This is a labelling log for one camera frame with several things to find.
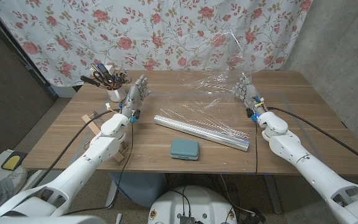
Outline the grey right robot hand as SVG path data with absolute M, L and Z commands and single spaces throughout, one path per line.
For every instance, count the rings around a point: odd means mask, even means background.
M 243 101 L 248 117 L 252 115 L 260 116 L 267 112 L 262 97 L 251 83 L 251 79 L 245 76 L 244 73 L 232 89 L 232 92 L 235 97 Z

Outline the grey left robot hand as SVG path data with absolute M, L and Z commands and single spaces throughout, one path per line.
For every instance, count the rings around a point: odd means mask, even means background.
M 148 78 L 141 75 L 140 78 L 130 87 L 129 92 L 121 107 L 121 114 L 131 119 L 135 112 L 140 110 L 142 102 L 150 95 Z

